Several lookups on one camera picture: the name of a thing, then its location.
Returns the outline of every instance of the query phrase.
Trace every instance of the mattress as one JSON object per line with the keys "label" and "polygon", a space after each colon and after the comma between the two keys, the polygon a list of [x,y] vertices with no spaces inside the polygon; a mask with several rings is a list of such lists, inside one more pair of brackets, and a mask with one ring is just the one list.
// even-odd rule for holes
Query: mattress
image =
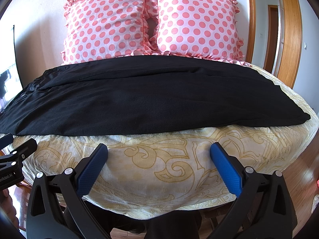
{"label": "mattress", "polygon": [[89,156],[99,143],[107,145],[108,160],[84,199],[135,219],[230,202],[235,196],[227,190],[209,156],[212,143],[218,141],[243,166],[271,174],[292,164],[319,126],[317,115],[301,96],[263,69],[251,67],[279,85],[311,119],[289,127],[229,125],[126,136],[28,135],[15,137],[3,151],[7,154],[30,138],[37,141],[37,151],[24,161],[23,167],[25,180],[32,184],[37,172],[60,174]]}

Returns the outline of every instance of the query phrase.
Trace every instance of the silver screw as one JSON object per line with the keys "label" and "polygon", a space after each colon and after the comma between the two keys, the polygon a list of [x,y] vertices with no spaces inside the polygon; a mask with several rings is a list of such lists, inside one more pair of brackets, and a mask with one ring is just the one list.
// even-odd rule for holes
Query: silver screw
{"label": "silver screw", "polygon": [[36,175],[37,178],[41,178],[42,176],[43,176],[43,172],[38,172]]}
{"label": "silver screw", "polygon": [[253,172],[254,172],[254,169],[253,169],[252,167],[250,167],[250,166],[247,166],[247,167],[245,168],[245,171],[246,171],[247,173],[253,173]]}
{"label": "silver screw", "polygon": [[282,176],[282,172],[281,172],[281,171],[275,171],[275,174],[276,174],[278,177],[281,177],[281,176]]}
{"label": "silver screw", "polygon": [[72,168],[67,168],[65,169],[64,173],[65,174],[71,174],[73,172],[73,169]]}

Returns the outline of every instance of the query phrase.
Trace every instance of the hardwood floor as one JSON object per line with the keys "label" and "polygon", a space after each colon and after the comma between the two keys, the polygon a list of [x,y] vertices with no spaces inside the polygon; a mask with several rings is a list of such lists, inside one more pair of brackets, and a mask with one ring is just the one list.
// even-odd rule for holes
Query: hardwood floor
{"label": "hardwood floor", "polygon": [[[296,235],[304,226],[311,215],[313,198],[319,194],[316,181],[319,179],[319,132],[306,148],[306,150],[297,158],[297,160],[283,171],[284,178],[290,192],[298,225],[293,231]],[[30,196],[30,188],[27,186],[12,186],[9,188],[10,195],[13,198],[13,204],[17,209],[17,217],[20,220],[20,229],[25,230],[25,219]],[[203,221],[199,230],[200,239],[206,239],[212,232],[212,225],[209,218],[202,215]],[[144,238],[145,234],[134,235],[119,229],[113,229],[112,239],[136,239]]]}

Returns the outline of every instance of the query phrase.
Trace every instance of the pillow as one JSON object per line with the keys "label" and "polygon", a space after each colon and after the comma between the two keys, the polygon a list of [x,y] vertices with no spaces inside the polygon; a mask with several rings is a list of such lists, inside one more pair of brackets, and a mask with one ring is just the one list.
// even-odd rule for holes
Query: pillow
{"label": "pillow", "polygon": [[214,60],[242,58],[236,4],[236,0],[158,0],[159,24],[150,39],[152,49]]}
{"label": "pillow", "polygon": [[146,0],[68,0],[64,9],[64,64],[151,51]]}

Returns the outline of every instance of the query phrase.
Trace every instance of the doorway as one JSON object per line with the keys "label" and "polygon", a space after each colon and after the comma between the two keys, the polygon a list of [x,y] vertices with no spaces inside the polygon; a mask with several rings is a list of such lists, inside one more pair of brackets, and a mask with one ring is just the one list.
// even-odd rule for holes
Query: doorway
{"label": "doorway", "polygon": [[272,73],[275,63],[278,40],[278,25],[278,6],[268,5],[268,41],[264,69],[269,73]]}

